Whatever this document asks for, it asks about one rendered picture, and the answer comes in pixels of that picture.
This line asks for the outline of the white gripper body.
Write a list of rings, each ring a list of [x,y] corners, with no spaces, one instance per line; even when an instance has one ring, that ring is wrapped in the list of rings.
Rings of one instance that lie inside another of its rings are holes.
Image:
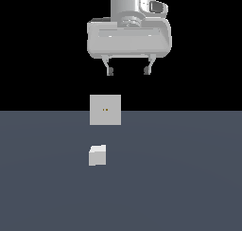
[[[87,25],[87,51],[94,59],[166,56],[171,50],[171,27],[166,19],[146,18],[140,27],[118,27],[116,22]]]

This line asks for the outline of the white charger block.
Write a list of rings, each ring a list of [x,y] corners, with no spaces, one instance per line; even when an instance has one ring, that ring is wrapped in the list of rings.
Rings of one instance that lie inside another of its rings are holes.
[[[89,165],[105,165],[106,164],[106,146],[92,146],[89,150]]]

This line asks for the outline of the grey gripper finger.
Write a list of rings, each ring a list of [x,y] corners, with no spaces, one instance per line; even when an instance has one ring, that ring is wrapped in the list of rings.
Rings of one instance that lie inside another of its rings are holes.
[[[151,67],[156,61],[156,54],[150,54],[149,58],[149,65],[144,68],[144,75],[150,75],[151,74]]]
[[[106,66],[107,76],[113,76],[113,68],[109,66],[110,57],[108,55],[102,55],[101,58],[102,58],[102,61],[104,62],[104,65]]]

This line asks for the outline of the flat grey square target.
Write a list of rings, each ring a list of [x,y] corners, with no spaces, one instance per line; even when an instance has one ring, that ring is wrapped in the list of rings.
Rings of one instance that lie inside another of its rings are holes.
[[[120,125],[120,95],[90,95],[91,125]]]

